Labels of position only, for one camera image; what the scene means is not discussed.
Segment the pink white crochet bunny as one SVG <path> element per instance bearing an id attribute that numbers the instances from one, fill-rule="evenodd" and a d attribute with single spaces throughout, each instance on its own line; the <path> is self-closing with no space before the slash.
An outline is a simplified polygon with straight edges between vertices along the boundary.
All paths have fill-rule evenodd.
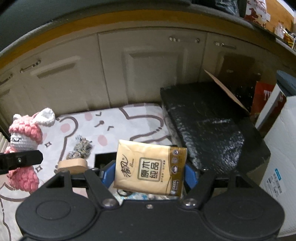
<path id="1" fill-rule="evenodd" d="M 43 143 L 41 126 L 51 127 L 55 123 L 55 113 L 45 108 L 33 116 L 14 114 L 13 123 L 9 127 L 10 146 L 5 153 L 35 151 Z M 16 190 L 33 193 L 38 189 L 39 178 L 33 165 L 10 170 L 7 173 L 9 185 Z"/>

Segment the tan tissue packet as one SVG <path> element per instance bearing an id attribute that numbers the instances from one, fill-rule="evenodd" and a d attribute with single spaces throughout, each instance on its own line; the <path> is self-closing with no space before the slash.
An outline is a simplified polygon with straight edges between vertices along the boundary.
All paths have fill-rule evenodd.
<path id="1" fill-rule="evenodd" d="M 180 197 L 186 161 L 186 148 L 119 140 L 114 188 Z"/>

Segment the black storage box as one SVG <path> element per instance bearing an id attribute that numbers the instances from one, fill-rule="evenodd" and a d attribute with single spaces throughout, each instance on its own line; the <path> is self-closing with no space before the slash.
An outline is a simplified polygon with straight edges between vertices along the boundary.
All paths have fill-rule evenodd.
<path id="1" fill-rule="evenodd" d="M 117 152 L 96 154 L 94 167 L 102 169 L 103 167 L 105 167 L 109 163 L 111 163 L 112 161 L 116 160 L 116 154 L 117 154 Z"/>

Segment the wooden base twine tree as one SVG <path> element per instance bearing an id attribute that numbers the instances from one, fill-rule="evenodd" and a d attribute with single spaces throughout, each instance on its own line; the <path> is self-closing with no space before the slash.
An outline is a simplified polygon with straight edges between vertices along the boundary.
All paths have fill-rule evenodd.
<path id="1" fill-rule="evenodd" d="M 81 174 L 88 170 L 87 158 L 92 151 L 92 141 L 78 135 L 72 151 L 66 155 L 66 159 L 59 161 L 57 172 L 69 171 L 70 174 Z"/>

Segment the cartoon bear print mat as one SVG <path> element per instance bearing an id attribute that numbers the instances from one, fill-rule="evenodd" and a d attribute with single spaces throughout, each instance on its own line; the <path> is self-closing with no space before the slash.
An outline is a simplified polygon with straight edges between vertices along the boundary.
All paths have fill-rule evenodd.
<path id="1" fill-rule="evenodd" d="M 116 152 L 119 140 L 172 145 L 162 108 L 153 103 L 126 105 L 121 108 L 69 113 L 56 118 L 51 127 L 39 127 L 43 140 L 38 150 L 41 164 L 17 168 L 1 175 L 1 240 L 19 240 L 17 207 L 58 170 L 60 161 L 85 160 L 95 166 L 96 154 Z"/>

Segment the white cardboard box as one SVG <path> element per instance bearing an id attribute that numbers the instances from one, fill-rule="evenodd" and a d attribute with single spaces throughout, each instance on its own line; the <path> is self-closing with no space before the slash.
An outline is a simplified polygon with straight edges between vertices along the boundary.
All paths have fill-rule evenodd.
<path id="1" fill-rule="evenodd" d="M 281 204 L 285 220 L 279 236 L 295 234 L 295 96 L 288 97 L 264 138 L 271 156 L 260 187 Z"/>

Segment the brown cardboard flap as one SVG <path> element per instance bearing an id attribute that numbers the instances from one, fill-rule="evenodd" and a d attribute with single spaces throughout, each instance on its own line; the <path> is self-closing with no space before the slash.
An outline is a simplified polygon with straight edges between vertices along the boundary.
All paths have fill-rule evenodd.
<path id="1" fill-rule="evenodd" d="M 241 103 L 241 101 L 217 78 L 215 77 L 213 74 L 211 74 L 209 71 L 204 69 L 204 72 L 207 73 L 209 75 L 209 77 L 211 77 L 214 82 L 235 102 L 237 103 L 241 108 L 243 108 L 245 111 L 248 112 L 248 110 L 246 109 L 246 107 Z"/>

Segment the cream cabinet middle door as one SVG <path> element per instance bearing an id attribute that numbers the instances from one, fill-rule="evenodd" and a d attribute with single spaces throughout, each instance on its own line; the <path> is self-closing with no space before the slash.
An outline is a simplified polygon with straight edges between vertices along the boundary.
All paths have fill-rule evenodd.
<path id="1" fill-rule="evenodd" d="M 109 99 L 97 35 L 58 44 L 11 66 L 1 76 L 1 113 L 56 114 L 106 108 Z"/>

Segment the cream cabinet door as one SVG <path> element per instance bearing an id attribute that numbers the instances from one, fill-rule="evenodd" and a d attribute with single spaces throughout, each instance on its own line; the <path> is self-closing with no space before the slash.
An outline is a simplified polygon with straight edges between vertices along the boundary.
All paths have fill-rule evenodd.
<path id="1" fill-rule="evenodd" d="M 112 106 L 156 102 L 160 89 L 198 80 L 207 34 L 184 29 L 132 29 L 99 34 Z"/>
<path id="2" fill-rule="evenodd" d="M 106 108 L 109 99 L 97 35 L 58 44 L 11 66 L 1 76 L 1 113 L 56 114 Z"/>

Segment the red printed bag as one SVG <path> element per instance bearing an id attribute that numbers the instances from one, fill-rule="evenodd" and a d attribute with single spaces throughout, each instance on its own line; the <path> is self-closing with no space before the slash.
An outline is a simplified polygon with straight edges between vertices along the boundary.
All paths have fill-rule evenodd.
<path id="1" fill-rule="evenodd" d="M 257 82 L 255 85 L 255 93 L 251 108 L 251 115 L 259 114 L 265 104 L 267 103 L 272 91 L 274 89 L 274 85 Z M 277 116 L 280 114 L 281 109 L 283 108 L 286 102 L 286 97 L 281 94 L 275 108 L 273 109 L 271 116 Z"/>

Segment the cream cabinet right door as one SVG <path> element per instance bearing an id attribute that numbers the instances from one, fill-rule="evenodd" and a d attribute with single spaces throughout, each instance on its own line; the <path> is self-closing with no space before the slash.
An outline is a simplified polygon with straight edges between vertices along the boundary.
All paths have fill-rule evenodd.
<path id="1" fill-rule="evenodd" d="M 112 106 L 156 102 L 160 89 L 198 80 L 207 34 L 184 29 L 132 29 L 99 34 Z"/>

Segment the wooden edged desk top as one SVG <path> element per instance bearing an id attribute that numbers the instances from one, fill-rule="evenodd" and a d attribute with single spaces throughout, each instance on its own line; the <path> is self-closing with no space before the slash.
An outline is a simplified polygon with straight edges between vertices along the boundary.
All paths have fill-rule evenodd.
<path id="1" fill-rule="evenodd" d="M 166 23 L 255 44 L 285 63 L 295 52 L 261 27 L 190 1 L 15 1 L 1 5 L 1 68 L 51 40 L 98 26 L 127 29 Z"/>

